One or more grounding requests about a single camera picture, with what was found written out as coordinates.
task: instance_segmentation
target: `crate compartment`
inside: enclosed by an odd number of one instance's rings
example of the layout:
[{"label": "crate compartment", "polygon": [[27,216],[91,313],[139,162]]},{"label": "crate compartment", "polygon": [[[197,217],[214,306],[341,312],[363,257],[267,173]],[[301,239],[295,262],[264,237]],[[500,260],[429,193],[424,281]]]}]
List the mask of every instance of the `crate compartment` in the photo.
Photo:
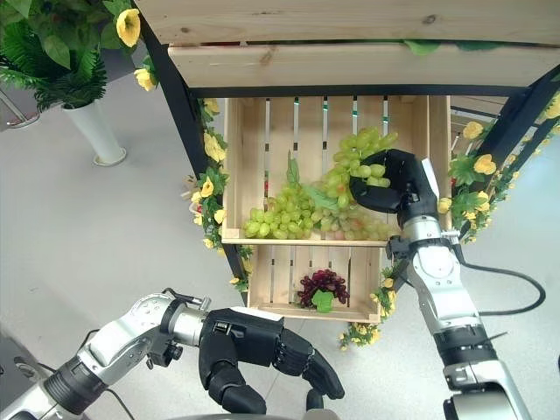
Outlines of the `crate compartment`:
[{"label": "crate compartment", "polygon": [[[297,159],[301,182],[311,183],[333,166],[340,139],[363,127],[398,132],[394,147],[430,157],[440,192],[449,189],[448,97],[246,98],[227,99],[225,108],[225,170],[230,180],[224,194],[224,243],[384,247],[385,241],[327,241],[315,232],[308,240],[246,238],[242,229],[250,209],[263,208],[265,172],[269,196],[277,195],[285,184],[289,151]],[[375,216],[396,226],[394,215]]]},{"label": "crate compartment", "polygon": [[[380,308],[369,298],[379,288],[382,249],[259,245],[253,256],[248,307],[292,318],[379,323]],[[346,279],[346,304],[332,301],[332,311],[320,313],[298,305],[299,282],[315,270],[330,268]]]}]

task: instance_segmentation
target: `red grapes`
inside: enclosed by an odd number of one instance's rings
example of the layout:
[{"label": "red grapes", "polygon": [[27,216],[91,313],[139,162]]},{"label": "red grapes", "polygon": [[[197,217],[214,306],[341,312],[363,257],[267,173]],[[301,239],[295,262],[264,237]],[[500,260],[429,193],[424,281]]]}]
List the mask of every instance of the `red grapes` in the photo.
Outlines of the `red grapes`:
[{"label": "red grapes", "polygon": [[347,287],[344,285],[346,280],[329,269],[320,269],[313,273],[311,278],[305,276],[299,282],[304,286],[304,289],[300,290],[297,295],[300,297],[301,305],[304,308],[315,307],[312,298],[316,291],[331,291],[342,304],[345,304],[350,298]]}]

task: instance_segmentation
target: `robotic arm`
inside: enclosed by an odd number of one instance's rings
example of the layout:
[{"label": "robotic arm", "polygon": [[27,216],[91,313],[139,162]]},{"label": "robotic arm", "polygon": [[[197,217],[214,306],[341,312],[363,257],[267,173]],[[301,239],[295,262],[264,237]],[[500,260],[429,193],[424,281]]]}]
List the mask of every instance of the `robotic arm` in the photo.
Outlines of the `robotic arm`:
[{"label": "robotic arm", "polygon": [[420,164],[410,153],[386,150],[363,164],[387,167],[389,189],[366,185],[359,178],[351,179],[350,188],[364,207],[397,213],[403,237],[390,239],[388,258],[409,261],[408,278],[444,363],[445,380],[450,390],[459,392],[444,402],[445,417],[530,419],[461,283],[459,262],[452,253],[452,246],[459,244],[459,233],[440,229],[438,187],[430,161]]},{"label": "robotic arm", "polygon": [[266,413],[263,398],[245,383],[238,361],[272,364],[284,374],[302,375],[320,394],[344,396],[333,368],[307,340],[284,328],[283,318],[246,308],[208,312],[209,304],[208,298],[171,289],[141,298],[52,376],[0,413],[0,420],[79,419],[108,386],[144,358],[149,368],[178,360],[183,350],[179,345],[200,347],[202,385],[232,413]]}]

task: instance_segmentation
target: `fruit display stand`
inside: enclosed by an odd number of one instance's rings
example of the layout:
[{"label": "fruit display stand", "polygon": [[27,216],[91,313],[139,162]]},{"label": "fruit display stand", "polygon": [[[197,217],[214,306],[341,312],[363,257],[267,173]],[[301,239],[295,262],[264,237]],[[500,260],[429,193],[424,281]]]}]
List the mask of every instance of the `fruit display stand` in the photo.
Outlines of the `fruit display stand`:
[{"label": "fruit display stand", "polygon": [[[379,308],[368,294],[378,286],[384,246],[317,236],[244,237],[249,209],[263,206],[265,171],[274,194],[288,151],[307,182],[325,172],[333,145],[344,135],[372,125],[394,130],[395,147],[429,157],[441,194],[450,195],[447,95],[508,98],[478,150],[500,165],[560,87],[560,3],[553,0],[522,0],[515,7],[505,0],[136,0],[136,5],[197,174],[206,169],[207,157],[195,99],[231,98],[225,109],[231,179],[223,199],[223,248],[239,277],[237,247],[256,245],[248,304],[286,316],[378,322]],[[446,43],[417,56],[402,39],[513,44],[465,51]],[[327,267],[347,275],[349,302],[327,314],[297,308],[298,280]]]}]

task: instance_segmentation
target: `white floor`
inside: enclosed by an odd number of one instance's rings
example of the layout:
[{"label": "white floor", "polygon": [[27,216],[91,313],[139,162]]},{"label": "white floor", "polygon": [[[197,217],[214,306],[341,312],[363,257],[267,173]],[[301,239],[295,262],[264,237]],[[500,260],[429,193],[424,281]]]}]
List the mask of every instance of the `white floor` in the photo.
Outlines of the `white floor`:
[{"label": "white floor", "polygon": [[[129,155],[113,168],[92,164],[93,152],[59,108],[31,127],[0,134],[0,314],[3,328],[36,357],[58,366],[89,329],[107,323],[142,295],[171,286],[239,305],[225,258],[206,250],[179,198],[190,165],[161,90],[145,93],[132,76],[109,86],[102,102]],[[465,250],[469,261],[537,278],[548,300],[538,310],[487,318],[489,334],[535,419],[558,418],[560,377],[560,139],[523,168],[511,200]],[[525,305],[535,293],[514,279],[466,271],[482,309]],[[344,323],[289,320],[337,369],[343,400],[326,405],[341,418],[443,418],[450,395],[442,364],[417,309],[413,290],[399,293],[397,312],[379,344],[340,352]],[[137,367],[114,388],[138,420],[215,413],[200,386],[196,350],[167,369]],[[309,388],[273,368],[243,366],[266,396],[270,414],[301,416]],[[127,418],[109,396],[89,409],[95,419]]]}]

